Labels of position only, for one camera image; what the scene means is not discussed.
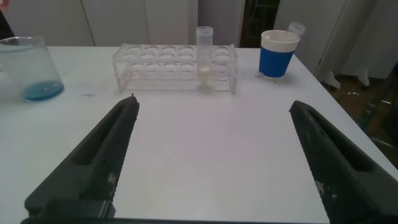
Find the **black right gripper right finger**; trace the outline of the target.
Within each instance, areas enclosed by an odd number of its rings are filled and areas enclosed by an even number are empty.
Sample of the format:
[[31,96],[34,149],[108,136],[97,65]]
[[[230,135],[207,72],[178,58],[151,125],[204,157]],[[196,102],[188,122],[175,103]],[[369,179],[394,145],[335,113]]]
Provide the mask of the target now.
[[315,108],[289,112],[329,221],[397,222],[397,180]]

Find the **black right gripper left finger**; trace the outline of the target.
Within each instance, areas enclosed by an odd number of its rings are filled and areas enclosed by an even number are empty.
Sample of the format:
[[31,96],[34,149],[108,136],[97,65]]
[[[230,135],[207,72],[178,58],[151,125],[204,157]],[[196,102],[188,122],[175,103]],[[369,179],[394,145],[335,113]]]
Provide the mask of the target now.
[[119,101],[26,198],[29,218],[111,218],[139,103]]

